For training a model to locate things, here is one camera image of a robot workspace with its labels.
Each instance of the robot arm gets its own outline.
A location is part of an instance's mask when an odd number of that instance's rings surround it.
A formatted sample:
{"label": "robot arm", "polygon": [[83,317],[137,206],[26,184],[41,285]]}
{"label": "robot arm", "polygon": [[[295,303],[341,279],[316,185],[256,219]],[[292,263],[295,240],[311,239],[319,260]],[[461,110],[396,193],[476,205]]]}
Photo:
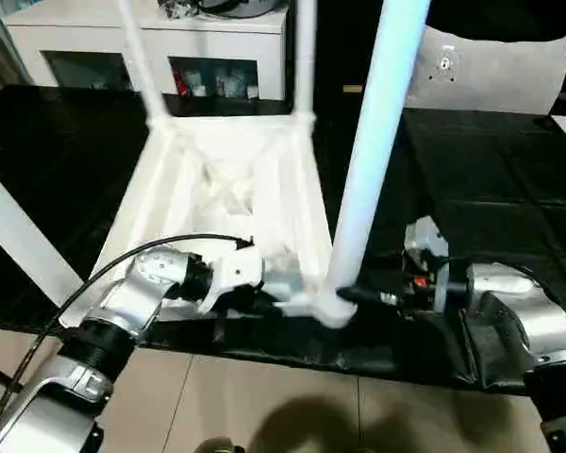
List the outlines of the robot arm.
{"label": "robot arm", "polygon": [[98,451],[103,431],[94,419],[107,405],[117,377],[175,291],[209,311],[221,294],[262,281],[255,247],[207,265],[193,254],[160,246],[140,253],[84,318],[56,356],[44,362],[0,416],[0,453]]}
{"label": "robot arm", "polygon": [[427,217],[407,228],[405,309],[462,309],[488,319],[515,360],[554,452],[566,452],[566,311],[531,275],[498,262],[448,260]]}

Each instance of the white plastic pipe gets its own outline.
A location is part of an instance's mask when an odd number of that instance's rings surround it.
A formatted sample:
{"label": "white plastic pipe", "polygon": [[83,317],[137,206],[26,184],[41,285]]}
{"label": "white plastic pipe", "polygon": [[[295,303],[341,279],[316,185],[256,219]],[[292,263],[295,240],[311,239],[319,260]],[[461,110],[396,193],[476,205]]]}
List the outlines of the white plastic pipe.
{"label": "white plastic pipe", "polygon": [[325,280],[329,288],[357,281],[429,4],[384,0]]}
{"label": "white plastic pipe", "polygon": [[136,69],[141,83],[142,101],[147,109],[147,124],[152,125],[155,120],[167,118],[169,115],[161,92],[149,69],[149,62],[142,47],[140,29],[134,18],[131,3],[131,0],[118,0],[118,7],[124,24],[126,46],[133,57],[128,63]]}
{"label": "white plastic pipe", "polygon": [[57,306],[82,279],[0,183],[0,246]]}
{"label": "white plastic pipe", "polygon": [[314,55],[317,35],[317,0],[298,0],[295,32],[296,113],[312,114],[314,96]]}

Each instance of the white cabinet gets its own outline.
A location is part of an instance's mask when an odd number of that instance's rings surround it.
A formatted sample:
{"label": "white cabinet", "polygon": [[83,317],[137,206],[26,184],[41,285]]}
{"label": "white cabinet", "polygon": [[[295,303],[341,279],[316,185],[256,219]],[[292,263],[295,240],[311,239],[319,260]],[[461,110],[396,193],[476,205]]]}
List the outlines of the white cabinet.
{"label": "white cabinet", "polygon": [[[287,8],[252,19],[171,20],[156,0],[131,2],[161,92],[180,92],[180,78],[199,71],[205,89],[196,95],[285,97]],[[140,89],[114,0],[43,0],[4,22],[38,85]],[[235,90],[215,88],[222,72]]]}

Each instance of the black tabletop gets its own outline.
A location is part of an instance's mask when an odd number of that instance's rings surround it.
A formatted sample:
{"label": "black tabletop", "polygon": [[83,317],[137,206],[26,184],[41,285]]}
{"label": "black tabletop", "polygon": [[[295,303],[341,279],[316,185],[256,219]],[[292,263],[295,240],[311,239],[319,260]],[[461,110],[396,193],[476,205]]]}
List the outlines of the black tabletop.
{"label": "black tabletop", "polygon": [[[286,113],[276,102],[167,99],[173,114]],[[319,115],[315,157],[336,225],[360,99]],[[147,130],[129,92],[8,87],[0,92],[0,179],[86,277],[106,238]],[[566,136],[548,117],[404,113],[360,280],[399,279],[405,225],[433,215],[451,253],[515,260],[566,309]],[[0,248],[0,328],[35,332],[54,306]],[[521,393],[492,327],[461,313],[399,320],[361,307],[344,329],[312,319],[158,323],[145,345],[413,382]]]}

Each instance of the tiled floor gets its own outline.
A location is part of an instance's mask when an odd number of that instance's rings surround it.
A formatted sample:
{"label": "tiled floor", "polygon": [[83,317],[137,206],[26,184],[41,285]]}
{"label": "tiled floor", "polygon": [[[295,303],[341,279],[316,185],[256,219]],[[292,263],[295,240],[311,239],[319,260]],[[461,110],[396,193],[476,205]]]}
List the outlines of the tiled floor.
{"label": "tiled floor", "polygon": [[[29,342],[0,331],[0,367],[12,373]],[[249,453],[545,452],[538,424],[525,398],[139,350],[101,417],[101,451],[192,453],[227,436]]]}

